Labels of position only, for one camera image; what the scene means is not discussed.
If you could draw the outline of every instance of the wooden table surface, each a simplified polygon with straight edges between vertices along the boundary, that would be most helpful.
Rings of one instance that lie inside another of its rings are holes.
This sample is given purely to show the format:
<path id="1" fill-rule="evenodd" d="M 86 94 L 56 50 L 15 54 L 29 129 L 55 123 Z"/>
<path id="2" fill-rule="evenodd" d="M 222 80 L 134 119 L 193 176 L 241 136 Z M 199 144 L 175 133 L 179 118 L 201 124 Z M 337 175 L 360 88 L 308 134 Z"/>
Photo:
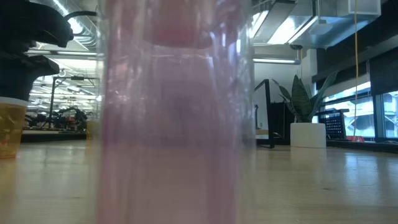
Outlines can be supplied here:
<path id="1" fill-rule="evenodd" d="M 0 223 L 89 223 L 85 146 L 22 144 L 0 160 Z M 256 223 L 398 223 L 398 155 L 278 146 L 256 167 Z"/>

